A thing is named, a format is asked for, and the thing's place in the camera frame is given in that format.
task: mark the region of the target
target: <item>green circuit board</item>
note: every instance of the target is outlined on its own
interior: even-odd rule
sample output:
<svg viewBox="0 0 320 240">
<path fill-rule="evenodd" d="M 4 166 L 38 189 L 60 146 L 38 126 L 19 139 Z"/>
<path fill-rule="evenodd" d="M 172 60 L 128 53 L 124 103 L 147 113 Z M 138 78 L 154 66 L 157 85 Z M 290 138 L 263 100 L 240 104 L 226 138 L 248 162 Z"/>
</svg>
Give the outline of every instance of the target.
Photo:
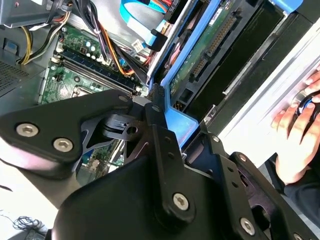
<svg viewBox="0 0 320 240">
<path fill-rule="evenodd" d="M 196 45 L 194 46 L 192 51 L 187 56 L 186 60 L 184 61 L 181 68 L 179 69 L 178 73 L 175 75 L 174 79 L 171 81 L 171 83 L 169 85 L 171 98 L 177 92 L 177 90 L 180 88 L 181 84 L 187 79 L 187 76 L 190 73 L 192 73 L 192 71 L 198 71 L 197 68 L 194 69 L 194 66 L 195 66 L 195 64 L 197 64 L 197 62 L 199 61 L 199 59 L 203 55 L 203 52 L 204 51 L 209 52 L 212 50 L 212 48 L 214 48 L 214 44 L 212 43 L 213 39 L 214 39 L 216 33 L 219 31 L 222 24 L 224 23 L 228 14 L 230 13 L 231 8 L 234 3 L 235 3 L 235 0 L 226 0 L 217 9 L 213 18 L 211 19 L 208 26 L 205 28 L 201 37 L 197 41 Z M 216 36 L 216 38 L 218 40 L 219 40 L 219 38 L 221 38 L 220 35 L 221 34 L 219 33 Z"/>
<path fill-rule="evenodd" d="M 98 84 L 92 79 L 51 62 L 40 103 L 53 103 L 109 89 L 111 88 L 108 86 Z"/>
<path fill-rule="evenodd" d="M 42 87 L 42 94 L 39 98 L 40 104 L 53 103 L 111 89 L 111 87 L 98 84 L 90 78 L 53 62 L 48 66 Z M 104 165 L 109 162 L 118 143 L 119 140 L 115 140 L 109 146 L 96 148 L 90 156 L 84 155 L 82 157 L 83 164 L 91 171 L 93 168 L 96 171 L 102 171 Z M 99 167 L 93 167 L 95 160 L 101 163 Z"/>
<path fill-rule="evenodd" d="M 95 36 L 70 25 L 65 25 L 63 30 L 60 42 L 64 47 L 96 60 L 105 66 L 110 66 L 113 69 L 114 64 L 111 56 L 109 59 L 103 59 L 100 44 Z"/>
</svg>

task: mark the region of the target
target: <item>white surface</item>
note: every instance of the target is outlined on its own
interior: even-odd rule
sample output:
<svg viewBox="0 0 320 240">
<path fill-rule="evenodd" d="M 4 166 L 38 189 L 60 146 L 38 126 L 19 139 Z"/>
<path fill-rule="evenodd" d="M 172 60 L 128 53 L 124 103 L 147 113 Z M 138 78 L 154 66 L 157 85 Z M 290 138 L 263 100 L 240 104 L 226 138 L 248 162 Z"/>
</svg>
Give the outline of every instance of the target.
<svg viewBox="0 0 320 240">
<path fill-rule="evenodd" d="M 39 5 L 44 5 L 45 3 L 47 3 L 47 0 L 31 0 L 32 2 L 35 2 L 36 4 Z"/>
<path fill-rule="evenodd" d="M 320 20 L 219 134 L 228 154 L 242 152 L 259 167 L 275 153 L 271 122 L 306 87 L 303 81 L 319 65 L 319 43 Z"/>
</svg>

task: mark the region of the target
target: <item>motherboard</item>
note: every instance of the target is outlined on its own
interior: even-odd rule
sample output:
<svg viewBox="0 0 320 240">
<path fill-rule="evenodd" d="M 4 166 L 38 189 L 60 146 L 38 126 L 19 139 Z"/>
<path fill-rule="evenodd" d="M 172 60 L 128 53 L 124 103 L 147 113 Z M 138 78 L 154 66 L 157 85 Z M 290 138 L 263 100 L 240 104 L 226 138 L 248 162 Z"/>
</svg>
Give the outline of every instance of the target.
<svg viewBox="0 0 320 240">
<path fill-rule="evenodd" d="M 65 25 L 58 37 L 54 55 L 48 64 L 38 103 L 53 103 L 87 94 L 118 89 L 129 96 L 146 96 L 148 88 L 135 76 L 121 74 L 112 58 L 104 59 L 93 35 Z M 85 185 L 121 167 L 123 141 L 85 153 L 78 170 L 80 184 Z"/>
</svg>

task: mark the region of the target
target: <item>blue drive tray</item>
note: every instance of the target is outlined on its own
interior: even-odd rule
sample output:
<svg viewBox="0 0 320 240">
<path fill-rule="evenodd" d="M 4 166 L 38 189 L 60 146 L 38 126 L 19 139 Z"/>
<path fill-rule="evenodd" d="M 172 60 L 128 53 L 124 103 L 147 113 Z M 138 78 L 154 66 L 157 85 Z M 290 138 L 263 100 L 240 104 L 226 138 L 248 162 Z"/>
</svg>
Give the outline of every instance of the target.
<svg viewBox="0 0 320 240">
<path fill-rule="evenodd" d="M 177 72 L 181 68 L 182 64 L 184 63 L 190 52 L 192 51 L 193 47 L 195 46 L 203 31 L 209 24 L 210 20 L 215 15 L 220 5 L 220 2 L 220 0 L 211 0 L 207 9 L 202 15 L 202 18 L 196 25 L 187 43 L 185 44 L 179 56 L 177 57 L 174 65 L 171 67 L 171 69 L 168 71 L 168 73 L 161 82 L 161 85 L 164 87 L 165 90 L 165 118 L 168 125 L 168 129 L 175 133 L 180 147 L 182 147 L 190 138 L 190 136 L 195 132 L 195 130 L 199 126 L 199 123 L 197 120 L 189 117 L 188 115 L 178 111 L 177 109 L 171 106 L 170 83 L 176 76 Z M 302 4 L 303 0 L 274 0 L 273 2 L 278 7 L 283 9 L 287 14 L 290 14 Z M 150 86 L 152 86 L 153 82 L 154 79 L 152 76 L 150 79 Z"/>
</svg>

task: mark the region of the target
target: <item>ventilation grille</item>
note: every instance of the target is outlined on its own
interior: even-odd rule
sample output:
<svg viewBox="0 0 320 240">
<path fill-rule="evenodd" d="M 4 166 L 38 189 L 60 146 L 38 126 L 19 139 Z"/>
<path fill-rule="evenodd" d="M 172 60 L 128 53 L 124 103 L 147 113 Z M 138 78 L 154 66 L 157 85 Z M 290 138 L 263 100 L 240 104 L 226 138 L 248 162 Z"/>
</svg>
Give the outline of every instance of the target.
<svg viewBox="0 0 320 240">
<path fill-rule="evenodd" d="M 27 72 L 0 61 L 0 96 L 13 89 L 21 78 L 28 75 Z"/>
</svg>

